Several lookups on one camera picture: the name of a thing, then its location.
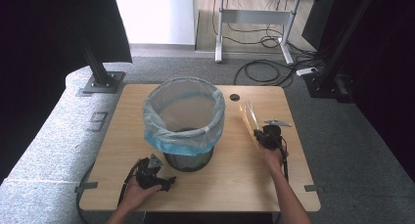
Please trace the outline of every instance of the white plastic bag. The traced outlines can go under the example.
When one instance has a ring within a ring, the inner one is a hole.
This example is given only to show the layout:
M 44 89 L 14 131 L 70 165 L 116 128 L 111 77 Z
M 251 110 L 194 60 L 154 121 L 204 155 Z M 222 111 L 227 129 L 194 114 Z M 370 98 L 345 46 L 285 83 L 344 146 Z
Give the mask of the white plastic bag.
M 161 84 L 144 101 L 144 137 L 157 150 L 197 156 L 212 150 L 222 135 L 222 92 L 196 77 Z

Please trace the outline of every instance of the person's left hand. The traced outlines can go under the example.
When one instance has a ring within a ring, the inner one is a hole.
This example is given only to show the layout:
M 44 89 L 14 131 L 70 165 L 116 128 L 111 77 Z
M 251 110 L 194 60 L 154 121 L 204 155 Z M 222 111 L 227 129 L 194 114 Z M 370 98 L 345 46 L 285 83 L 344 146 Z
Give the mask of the person's left hand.
M 158 192 L 162 188 L 161 185 L 156 185 L 148 189 L 143 189 L 140 187 L 135 177 L 137 168 L 134 170 L 133 174 L 134 175 L 128 182 L 122 202 L 119 204 L 120 207 L 125 208 L 128 212 L 135 210 L 147 197 Z

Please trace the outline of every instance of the wooden table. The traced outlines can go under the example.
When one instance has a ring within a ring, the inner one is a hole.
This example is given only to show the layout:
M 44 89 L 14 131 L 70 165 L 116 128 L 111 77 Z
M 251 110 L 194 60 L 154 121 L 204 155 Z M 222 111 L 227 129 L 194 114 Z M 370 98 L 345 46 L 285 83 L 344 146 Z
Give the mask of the wooden table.
M 254 23 L 254 24 L 280 24 L 285 27 L 284 34 L 278 39 L 281 51 L 288 65 L 292 65 L 293 58 L 287 47 L 287 40 L 296 17 L 300 0 L 295 0 L 291 11 L 251 11 L 251 10 L 228 10 L 223 8 L 224 0 L 219 7 L 218 31 L 216 36 L 215 61 L 222 62 L 222 23 Z
M 169 192 L 158 192 L 139 210 L 278 211 L 272 180 L 239 112 L 241 103 L 251 101 L 259 121 L 278 118 L 293 124 L 291 128 L 282 127 L 290 153 L 290 184 L 307 211 L 319 210 L 317 194 L 304 189 L 304 185 L 312 185 L 313 181 L 282 88 L 218 85 L 226 101 L 223 135 L 208 165 L 186 173 L 173 169 L 163 154 L 144 140 L 143 100 L 157 86 L 130 84 L 124 87 L 88 180 L 98 182 L 98 187 L 84 191 L 80 201 L 82 209 L 115 210 L 131 166 L 137 158 L 154 153 L 164 162 L 158 176 L 177 176 L 177 179 Z M 231 101 L 231 94 L 238 94 L 240 101 Z

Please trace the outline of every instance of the carpeted floor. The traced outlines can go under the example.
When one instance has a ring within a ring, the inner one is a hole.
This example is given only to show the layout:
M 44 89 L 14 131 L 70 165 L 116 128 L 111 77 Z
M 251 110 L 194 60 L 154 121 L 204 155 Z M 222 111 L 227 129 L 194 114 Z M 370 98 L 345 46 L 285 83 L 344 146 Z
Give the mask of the carpeted floor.
M 99 152 L 122 87 L 128 83 L 162 83 L 172 77 L 197 76 L 213 84 L 232 84 L 238 69 L 251 60 L 136 57 L 133 64 L 106 64 L 123 70 L 116 94 L 82 95 L 88 67 L 67 77 L 67 89 L 36 138 L 0 187 L 4 223 L 81 223 L 74 188 Z M 280 77 L 289 72 L 279 68 Z M 251 67 L 257 78 L 276 74 L 271 67 Z M 243 73 L 237 84 L 257 85 Z M 311 99 L 300 77 L 285 88 L 321 209 L 314 223 L 414 223 L 415 185 L 387 145 L 353 104 Z M 101 131 L 91 132 L 93 112 L 107 112 Z M 83 212 L 89 223 L 108 218 Z M 130 219 L 142 221 L 142 216 Z

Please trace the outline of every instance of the black stand base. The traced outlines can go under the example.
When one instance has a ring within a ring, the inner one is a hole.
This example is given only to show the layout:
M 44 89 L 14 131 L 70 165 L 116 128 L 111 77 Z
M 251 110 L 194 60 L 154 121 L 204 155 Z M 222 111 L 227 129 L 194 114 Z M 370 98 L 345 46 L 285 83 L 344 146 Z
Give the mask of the black stand base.
M 107 71 L 108 73 L 108 83 L 100 84 L 95 81 L 94 75 L 89 78 L 88 83 L 86 83 L 83 88 L 83 93 L 106 93 L 114 94 L 118 88 L 119 83 L 124 77 L 123 71 Z
M 320 87 L 321 76 L 319 75 L 305 75 L 303 78 L 311 98 L 336 99 L 339 103 L 353 103 L 349 94 L 352 84 L 350 78 L 344 75 L 336 76 L 336 84 L 331 88 Z

